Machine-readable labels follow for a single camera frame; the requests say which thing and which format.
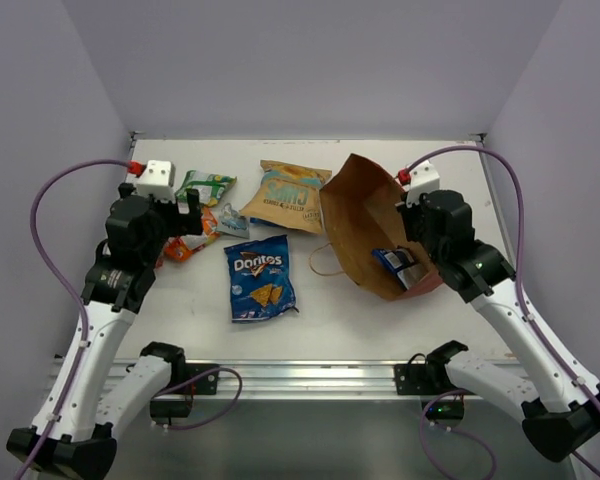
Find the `red snack packet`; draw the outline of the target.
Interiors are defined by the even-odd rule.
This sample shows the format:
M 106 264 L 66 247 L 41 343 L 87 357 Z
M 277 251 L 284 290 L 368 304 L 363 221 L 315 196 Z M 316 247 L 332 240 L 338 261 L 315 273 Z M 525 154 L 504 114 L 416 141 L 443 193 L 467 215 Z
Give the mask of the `red snack packet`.
M 175 237 L 166 243 L 163 254 L 171 261 L 182 263 L 187 261 L 193 255 L 193 251 L 186 245 L 181 237 Z

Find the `orange snack packet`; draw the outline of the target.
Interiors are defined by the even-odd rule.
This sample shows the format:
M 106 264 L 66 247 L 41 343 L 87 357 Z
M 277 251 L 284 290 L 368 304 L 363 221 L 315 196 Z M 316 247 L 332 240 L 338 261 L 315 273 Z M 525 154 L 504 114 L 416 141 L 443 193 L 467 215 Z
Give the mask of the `orange snack packet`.
M 207 206 L 202 208 L 201 221 L 203 231 L 200 235 L 188 235 L 183 238 L 187 248 L 194 252 L 206 248 L 220 236 L 220 233 L 217 231 L 217 219 Z

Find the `blue spicy chilli snack bag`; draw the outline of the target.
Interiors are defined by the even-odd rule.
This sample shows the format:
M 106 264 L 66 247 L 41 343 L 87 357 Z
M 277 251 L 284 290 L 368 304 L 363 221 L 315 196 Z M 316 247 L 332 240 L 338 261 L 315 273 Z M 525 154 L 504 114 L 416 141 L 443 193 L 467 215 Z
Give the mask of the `blue spicy chilli snack bag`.
M 417 285 L 426 275 L 426 268 L 406 247 L 373 249 L 371 255 L 395 278 L 404 291 Z

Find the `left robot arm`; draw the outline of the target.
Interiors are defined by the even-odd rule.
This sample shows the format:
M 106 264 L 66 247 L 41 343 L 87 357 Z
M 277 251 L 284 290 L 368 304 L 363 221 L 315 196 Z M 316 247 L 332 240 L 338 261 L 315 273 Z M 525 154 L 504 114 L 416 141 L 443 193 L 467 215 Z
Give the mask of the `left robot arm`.
M 155 281 L 155 267 L 172 237 L 203 231 L 197 191 L 185 213 L 173 195 L 123 183 L 105 222 L 106 238 L 78 297 L 79 323 L 59 375 L 30 426 L 11 432 L 8 451 L 28 470 L 66 479 L 103 479 L 134 418 L 160 390 L 181 390 L 188 379 L 184 351 L 152 342 L 132 371 L 103 391 L 119 346 Z

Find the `small silver blue snack packet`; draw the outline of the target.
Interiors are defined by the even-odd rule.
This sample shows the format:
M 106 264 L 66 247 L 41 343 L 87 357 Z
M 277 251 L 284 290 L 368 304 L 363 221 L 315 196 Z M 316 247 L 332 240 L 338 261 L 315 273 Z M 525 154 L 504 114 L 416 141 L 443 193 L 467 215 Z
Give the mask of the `small silver blue snack packet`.
M 223 235 L 243 239 L 250 238 L 249 221 L 235 210 L 230 203 L 226 203 L 221 208 L 217 217 L 216 231 Z

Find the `dark blue snack bag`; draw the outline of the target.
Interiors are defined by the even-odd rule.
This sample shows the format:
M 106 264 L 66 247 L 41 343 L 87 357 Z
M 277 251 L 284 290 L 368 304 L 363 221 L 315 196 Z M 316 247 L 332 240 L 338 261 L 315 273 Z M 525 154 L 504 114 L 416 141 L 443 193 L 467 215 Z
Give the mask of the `dark blue snack bag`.
M 233 323 L 257 323 L 297 309 L 286 235 L 228 246 L 224 253 Z

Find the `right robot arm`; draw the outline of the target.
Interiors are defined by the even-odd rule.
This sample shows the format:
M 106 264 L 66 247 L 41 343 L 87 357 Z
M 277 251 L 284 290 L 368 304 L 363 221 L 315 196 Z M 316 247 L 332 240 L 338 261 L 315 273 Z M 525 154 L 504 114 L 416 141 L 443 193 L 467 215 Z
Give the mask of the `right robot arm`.
M 408 239 L 420 244 L 444 284 L 481 315 L 509 347 L 525 378 L 478 359 L 456 341 L 430 356 L 431 389 L 459 387 L 496 405 L 518 423 L 546 459 L 560 462 L 600 432 L 600 380 L 570 354 L 528 296 L 514 268 L 475 237 L 471 207 L 452 190 L 406 194 L 396 205 Z

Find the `green yellow chips bag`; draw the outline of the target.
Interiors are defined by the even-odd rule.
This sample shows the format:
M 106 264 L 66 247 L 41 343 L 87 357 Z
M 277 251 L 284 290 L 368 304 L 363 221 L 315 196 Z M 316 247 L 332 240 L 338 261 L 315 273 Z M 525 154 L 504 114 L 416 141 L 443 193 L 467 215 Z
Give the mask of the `green yellow chips bag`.
M 187 193 L 197 190 L 199 193 L 199 202 L 209 208 L 219 204 L 224 194 L 229 191 L 237 182 L 236 177 L 212 174 L 200 170 L 189 170 L 184 176 L 180 188 L 175 196 L 178 202 L 187 201 Z

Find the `red paper bag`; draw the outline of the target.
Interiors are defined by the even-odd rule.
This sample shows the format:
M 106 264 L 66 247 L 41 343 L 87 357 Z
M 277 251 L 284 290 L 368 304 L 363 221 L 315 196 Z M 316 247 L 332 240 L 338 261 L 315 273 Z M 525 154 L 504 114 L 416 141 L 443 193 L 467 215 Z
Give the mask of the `red paper bag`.
M 379 164 L 350 154 L 319 192 L 323 226 L 341 270 L 361 289 L 387 301 L 414 298 L 442 285 L 424 248 L 407 239 L 396 204 L 401 185 Z M 416 284 L 405 289 L 372 256 L 378 248 L 406 248 L 424 269 Z

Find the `brown kraft snack bag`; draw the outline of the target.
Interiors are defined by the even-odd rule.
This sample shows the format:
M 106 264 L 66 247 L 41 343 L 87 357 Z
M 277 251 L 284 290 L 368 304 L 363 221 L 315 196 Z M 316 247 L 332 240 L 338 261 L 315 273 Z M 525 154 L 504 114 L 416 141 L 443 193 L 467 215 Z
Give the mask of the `brown kraft snack bag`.
M 261 160 L 260 166 L 260 186 L 240 214 L 288 229 L 322 234 L 320 190 L 332 171 L 274 160 Z

